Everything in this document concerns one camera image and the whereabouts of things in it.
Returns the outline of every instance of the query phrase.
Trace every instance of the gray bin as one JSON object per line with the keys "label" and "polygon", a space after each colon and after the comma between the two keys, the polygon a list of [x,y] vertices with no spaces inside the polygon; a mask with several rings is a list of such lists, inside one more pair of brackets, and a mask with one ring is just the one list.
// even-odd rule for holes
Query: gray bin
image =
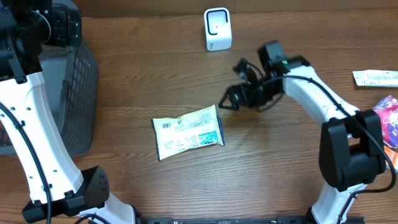
{"label": "gray bin", "polygon": [[[55,124],[71,157],[85,155],[91,145],[98,66],[84,38],[80,47],[44,46],[39,55],[45,90]],[[15,154],[0,124],[0,154]]]}

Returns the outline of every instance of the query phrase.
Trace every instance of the wooden surface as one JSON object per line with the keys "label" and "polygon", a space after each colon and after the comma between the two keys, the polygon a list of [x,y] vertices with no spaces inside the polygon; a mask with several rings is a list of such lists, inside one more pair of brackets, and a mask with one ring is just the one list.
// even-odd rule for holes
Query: wooden surface
{"label": "wooden surface", "polygon": [[[278,39],[302,54],[346,101],[365,110],[393,88],[358,88],[353,70],[398,70],[398,10],[232,15],[231,50],[207,52],[202,16],[86,19],[83,33],[99,65],[93,145],[80,169],[105,168],[111,191],[146,217],[264,218],[304,215],[323,185],[320,129],[293,99],[266,113],[220,110],[226,146],[157,161],[150,119],[177,117],[218,103],[239,83],[241,57]],[[23,223],[29,189],[15,157],[0,157],[0,222]],[[380,175],[369,188],[390,182]],[[350,215],[398,223],[398,188],[361,195]],[[72,223],[64,216],[54,223]]]}
{"label": "wooden surface", "polygon": [[73,0],[85,17],[203,14],[212,7],[231,13],[398,7],[396,0]]}

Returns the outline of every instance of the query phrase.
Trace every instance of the small white device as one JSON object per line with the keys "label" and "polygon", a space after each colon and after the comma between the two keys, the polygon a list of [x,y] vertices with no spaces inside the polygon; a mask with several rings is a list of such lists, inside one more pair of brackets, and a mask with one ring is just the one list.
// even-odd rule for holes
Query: small white device
{"label": "small white device", "polygon": [[231,18],[224,7],[207,9],[205,12],[207,50],[226,50],[232,46]]}

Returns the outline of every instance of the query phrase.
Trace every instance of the barcode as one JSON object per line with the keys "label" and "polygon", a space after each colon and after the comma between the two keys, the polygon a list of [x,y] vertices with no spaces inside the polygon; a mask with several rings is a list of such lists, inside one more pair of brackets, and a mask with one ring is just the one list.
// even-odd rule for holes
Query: barcode
{"label": "barcode", "polygon": [[165,124],[163,124],[163,128],[169,128],[169,127],[171,127],[171,123],[165,123]]}

